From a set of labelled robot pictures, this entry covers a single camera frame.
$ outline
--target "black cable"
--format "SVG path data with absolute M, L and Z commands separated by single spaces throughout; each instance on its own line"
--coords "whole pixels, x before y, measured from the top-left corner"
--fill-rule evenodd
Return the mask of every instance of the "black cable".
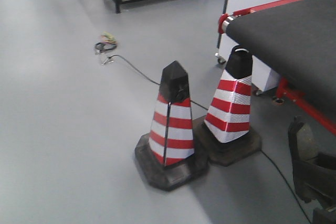
M 138 68 L 136 68 L 135 65 L 133 65 L 131 62 L 128 61 L 128 59 L 126 59 L 125 57 L 121 56 L 121 55 L 112 55 L 110 57 L 108 57 L 109 59 L 113 58 L 114 56 L 118 56 L 121 59 L 123 59 L 124 61 L 126 61 L 133 69 L 135 69 L 140 75 L 142 75 L 143 77 L 145 77 L 147 80 L 149 80 L 150 82 L 156 84 L 156 85 L 160 85 L 159 83 L 157 83 L 156 81 L 153 81 L 151 78 L 149 78 L 147 75 L 145 75 L 143 72 L 141 72 Z
M 124 61 L 126 61 L 133 69 L 135 69 L 139 74 L 141 74 L 143 77 L 145 77 L 147 80 L 149 80 L 150 82 L 156 84 L 156 85 L 160 85 L 159 83 L 157 83 L 156 81 L 152 80 L 151 78 L 149 78 L 147 75 L 145 75 L 143 72 L 141 72 L 138 68 L 136 68 L 128 59 L 126 59 L 125 57 L 121 56 L 121 55 L 112 55 L 109 57 L 109 59 L 113 58 L 114 56 L 118 56 L 121 59 L 123 59 Z M 197 106 L 201 107 L 204 110 L 208 110 L 206 107 L 200 105 L 199 103 L 191 100 L 192 103 L 196 104 Z
M 279 167 L 277 166 L 277 164 L 263 151 L 263 150 L 261 150 L 261 153 L 263 153 L 264 154 L 264 156 L 274 165 L 274 167 L 276 168 L 276 170 L 279 172 L 279 174 L 281 175 L 281 177 L 284 179 L 284 181 L 286 182 L 286 185 L 287 185 L 287 187 L 289 188 L 289 190 L 290 190 L 290 192 L 292 193 L 292 195 L 293 195 L 293 197 L 294 197 L 294 199 L 296 200 L 296 202 L 297 202 L 297 204 L 299 205 L 299 207 L 300 207 L 300 209 L 301 209 L 301 211 L 302 211 L 302 213 L 304 214 L 304 216 L 306 217 L 306 219 L 308 220 L 308 222 L 310 223 L 310 224 L 312 224 L 312 222 L 310 221 L 310 219 L 309 219 L 309 217 L 308 217 L 308 215 L 306 214 L 306 212 L 304 211 L 304 209 L 303 209 L 303 207 L 301 206 L 301 204 L 300 204 L 300 202 L 299 202 L 299 200 L 298 200 L 298 198 L 296 197 L 296 195 L 295 195 L 295 192 L 293 191 L 293 189 L 290 187 L 290 185 L 289 185 L 289 183 L 288 183 L 288 181 L 287 181 L 287 179 L 285 178 L 285 176 L 283 175 L 283 173 L 281 172 L 281 170 L 279 169 Z
M 114 56 L 118 56 L 118 57 L 120 57 L 121 59 L 123 59 L 124 61 L 126 61 L 132 68 L 134 68 L 139 74 L 141 74 L 142 76 L 144 76 L 147 80 L 149 80 L 150 82 L 152 82 L 152 83 L 154 83 L 154 84 L 156 84 L 156 85 L 160 85 L 159 83 L 157 83 L 156 81 L 153 81 L 151 78 L 149 78 L 147 75 L 145 75 L 143 72 L 141 72 L 138 68 L 136 68 L 131 62 L 129 62 L 125 57 L 123 57 L 123 56 L 121 56 L 121 55 L 112 55 L 112 56 L 110 56 L 109 57 L 109 59 L 111 59 L 112 57 L 114 57 Z M 194 104 L 196 104 L 197 106 L 199 106 L 200 108 L 202 108 L 202 109 L 204 109 L 204 110 L 208 110 L 206 107 L 204 107 L 204 106 L 202 106 L 202 105 L 200 105 L 199 103 L 197 103 L 197 102 L 195 102 L 195 101 L 193 101 L 193 100 L 191 100 L 191 102 L 192 103 L 194 103 Z M 308 220 L 308 222 L 310 223 L 310 224 L 312 224 L 312 222 L 310 221 L 310 219 L 309 219 L 309 217 L 308 217 L 308 215 L 306 214 L 306 212 L 304 211 L 304 209 L 303 209 L 303 207 L 301 206 L 301 204 L 300 204 L 300 202 L 299 202 L 299 200 L 298 200 L 298 198 L 296 197 L 296 195 L 295 195 L 295 192 L 293 191 L 293 189 L 290 187 L 290 185 L 289 185 L 289 183 L 288 183 L 288 181 L 287 181 L 287 179 L 285 178 L 285 176 L 283 175 L 283 173 L 282 173 L 282 171 L 279 169 L 279 167 L 277 166 L 277 164 L 263 151 L 263 150 L 261 150 L 261 153 L 263 153 L 264 154 L 264 156 L 274 165 L 274 167 L 276 168 L 276 170 L 278 171 L 278 173 L 281 175 L 281 177 L 284 179 L 284 181 L 285 181 L 285 183 L 286 183 L 286 185 L 287 185 L 287 187 L 289 188 L 289 190 L 290 190 L 290 192 L 292 193 L 292 195 L 293 195 L 293 197 L 294 197 L 294 199 L 295 199 L 295 201 L 297 202 L 297 204 L 299 205 L 299 207 L 300 207 L 300 209 L 301 209 L 301 211 L 302 211 L 302 213 L 304 214 L 304 216 L 306 217 L 306 219 Z

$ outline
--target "caster wheel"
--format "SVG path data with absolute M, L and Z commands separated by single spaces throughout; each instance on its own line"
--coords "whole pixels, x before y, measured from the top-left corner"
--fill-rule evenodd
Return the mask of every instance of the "caster wheel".
M 256 97 L 261 96 L 263 93 L 264 93 L 264 92 L 262 92 L 260 89 L 257 89 L 256 91 L 254 91 L 254 95 L 255 95 Z
M 226 62 L 226 60 L 223 57 L 218 57 L 217 62 L 218 64 L 223 65 Z

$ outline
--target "black rubber base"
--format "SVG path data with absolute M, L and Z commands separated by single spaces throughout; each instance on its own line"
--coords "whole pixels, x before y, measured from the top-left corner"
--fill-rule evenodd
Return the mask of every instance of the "black rubber base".
M 163 167 L 149 147 L 149 134 L 141 136 L 135 156 L 148 183 L 156 188 L 170 191 L 207 172 L 208 157 L 199 143 L 195 142 L 195 153 L 174 165 Z
M 193 121 L 194 139 L 204 146 L 210 162 L 229 166 L 261 150 L 261 137 L 252 128 L 244 136 L 223 144 L 216 139 L 205 125 L 204 117 Z

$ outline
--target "red and white striped traffic cone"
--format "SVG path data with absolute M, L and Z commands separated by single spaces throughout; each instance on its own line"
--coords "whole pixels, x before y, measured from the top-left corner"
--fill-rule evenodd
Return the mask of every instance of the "red and white striped traffic cone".
M 159 93 L 149 146 L 164 166 L 175 164 L 194 154 L 190 98 L 170 104 Z
M 222 165 L 261 149 L 260 137 L 249 123 L 252 63 L 247 50 L 234 47 L 207 115 L 196 119 L 196 124 L 204 120 L 195 130 L 196 137 L 206 146 L 210 160 Z
M 177 61 L 163 69 L 151 131 L 135 156 L 149 184 L 163 190 L 207 171 L 207 155 L 193 136 L 188 75 Z

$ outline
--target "black fabric surface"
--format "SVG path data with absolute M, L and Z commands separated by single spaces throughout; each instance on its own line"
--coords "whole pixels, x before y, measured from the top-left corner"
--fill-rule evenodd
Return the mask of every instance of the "black fabric surface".
M 227 35 L 336 110 L 336 0 L 302 0 L 233 20 Z

